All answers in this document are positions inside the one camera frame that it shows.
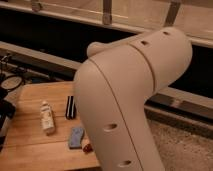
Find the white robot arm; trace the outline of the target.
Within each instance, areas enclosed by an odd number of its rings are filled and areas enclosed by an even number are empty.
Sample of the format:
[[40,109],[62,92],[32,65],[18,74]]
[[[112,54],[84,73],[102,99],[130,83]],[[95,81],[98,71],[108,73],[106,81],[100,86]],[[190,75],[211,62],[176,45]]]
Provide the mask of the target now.
[[112,43],[93,42],[74,77],[74,99],[103,171],[166,171],[145,102],[176,81],[192,45],[174,27]]

